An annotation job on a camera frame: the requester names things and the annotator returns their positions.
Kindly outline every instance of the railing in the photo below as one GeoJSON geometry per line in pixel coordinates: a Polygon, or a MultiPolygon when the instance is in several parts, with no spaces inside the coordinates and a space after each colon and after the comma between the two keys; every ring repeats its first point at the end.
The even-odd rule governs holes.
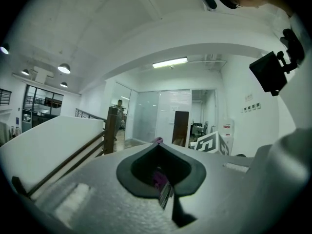
{"type": "Polygon", "coordinates": [[[76,113],[75,113],[75,117],[78,117],[78,118],[87,118],[87,119],[101,119],[104,121],[104,123],[107,122],[106,119],[103,119],[101,117],[98,117],[98,116],[95,116],[93,114],[90,114],[90,113],[87,113],[83,110],[80,110],[78,108],[76,108],[76,113]]]}
{"type": "MultiPolygon", "coordinates": [[[[92,140],[86,143],[84,146],[79,148],[76,152],[70,155],[66,160],[64,160],[58,167],[56,167],[51,173],[49,173],[43,180],[41,180],[36,186],[34,186],[28,193],[27,196],[30,197],[33,195],[43,184],[48,182],[53,176],[55,176],[62,168],[64,168],[71,160],[81,154],[85,149],[91,146],[94,142],[96,142],[99,138],[103,137],[104,131],[99,135],[95,136],[92,140]]],[[[88,152],[82,159],[80,159],[75,165],[73,165],[69,170],[67,170],[61,177],[73,171],[79,165],[81,165],[90,155],[92,155],[96,150],[98,150],[101,146],[103,146],[104,140],[93,148],[90,152],[88,152]]]]}
{"type": "Polygon", "coordinates": [[[97,116],[94,116],[92,114],[89,114],[85,111],[76,109],[76,117],[82,117],[82,118],[90,118],[90,119],[101,119],[103,120],[105,124],[105,130],[95,136],[92,140],[90,140],[88,143],[83,145],[81,148],[79,148],[76,152],[74,152],[72,155],[70,155],[67,159],[65,159],[59,166],[57,166],[52,172],[50,172],[44,179],[42,179],[36,186],[34,186],[29,192],[26,193],[25,189],[22,186],[22,182],[18,177],[12,178],[12,184],[16,188],[17,192],[19,194],[22,194],[28,198],[30,198],[32,195],[34,195],[35,192],[37,192],[45,183],[47,183],[49,180],[51,180],[54,176],[56,181],[65,175],[69,174],[71,171],[73,171],[75,168],[80,166],[83,162],[85,162],[92,154],[94,154],[96,151],[98,151],[101,148],[101,151],[95,156],[99,157],[101,155],[111,154],[114,151],[114,137],[115,137],[115,125],[116,125],[116,118],[117,118],[117,108],[110,107],[107,119],[103,119],[97,116]],[[82,158],[80,158],[75,164],[73,164],[69,169],[64,171],[62,175],[61,170],[65,168],[69,162],[73,161],[74,158],[78,157],[79,154],[81,154],[83,151],[85,151],[88,147],[90,147],[93,143],[95,143],[100,138],[103,138],[104,140],[99,143],[96,147],[94,147],[92,150],[90,150],[88,153],[86,153],[82,158]]]}
{"type": "Polygon", "coordinates": [[[0,106],[10,105],[11,91],[0,88],[0,106]]]}

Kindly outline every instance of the gray plastic surface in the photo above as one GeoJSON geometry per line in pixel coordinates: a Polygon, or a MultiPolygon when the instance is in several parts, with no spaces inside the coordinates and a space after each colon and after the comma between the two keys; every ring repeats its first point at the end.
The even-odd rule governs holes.
{"type": "Polygon", "coordinates": [[[84,183],[92,188],[92,193],[69,222],[77,233],[260,233],[276,220],[309,179],[308,164],[302,162],[307,156],[300,151],[311,146],[309,134],[297,132],[272,147],[261,147],[254,159],[170,145],[200,161],[207,171],[197,192],[180,198],[183,210],[197,218],[180,229],[166,217],[157,199],[135,197],[117,180],[118,164],[149,144],[96,158],[58,181],[36,205],[53,215],[70,187],[84,183]],[[291,145],[293,137],[305,141],[304,145],[291,145]],[[245,173],[229,169],[224,167],[226,163],[248,166],[249,170],[245,173]]]}

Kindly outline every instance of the purple object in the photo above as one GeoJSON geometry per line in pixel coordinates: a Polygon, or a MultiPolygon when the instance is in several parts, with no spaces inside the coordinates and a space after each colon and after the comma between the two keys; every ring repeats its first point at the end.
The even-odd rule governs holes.
{"type": "Polygon", "coordinates": [[[157,144],[160,144],[163,142],[164,142],[164,139],[162,137],[157,137],[156,139],[152,141],[152,143],[157,143],[157,144]]]}
{"type": "Polygon", "coordinates": [[[165,185],[168,182],[168,179],[165,174],[163,174],[160,171],[155,171],[153,174],[153,182],[155,188],[159,191],[159,195],[162,191],[162,189],[165,187],[165,185]]]}

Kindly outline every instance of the chair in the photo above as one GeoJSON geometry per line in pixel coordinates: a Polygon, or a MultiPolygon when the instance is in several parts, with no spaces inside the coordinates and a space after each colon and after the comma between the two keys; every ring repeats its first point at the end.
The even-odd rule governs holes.
{"type": "Polygon", "coordinates": [[[207,130],[208,130],[208,122],[206,121],[206,122],[205,122],[205,125],[204,125],[204,130],[203,130],[204,135],[207,134],[207,130]]]}

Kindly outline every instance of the fluorescent light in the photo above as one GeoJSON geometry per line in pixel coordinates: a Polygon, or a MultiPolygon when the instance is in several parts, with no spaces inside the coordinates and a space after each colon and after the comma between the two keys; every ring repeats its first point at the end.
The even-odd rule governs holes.
{"type": "Polygon", "coordinates": [[[187,57],[183,57],[183,58],[179,58],[179,59],[153,63],[153,67],[154,68],[161,68],[161,67],[167,67],[167,66],[177,65],[177,64],[187,63],[187,62],[188,62],[187,57]]]}

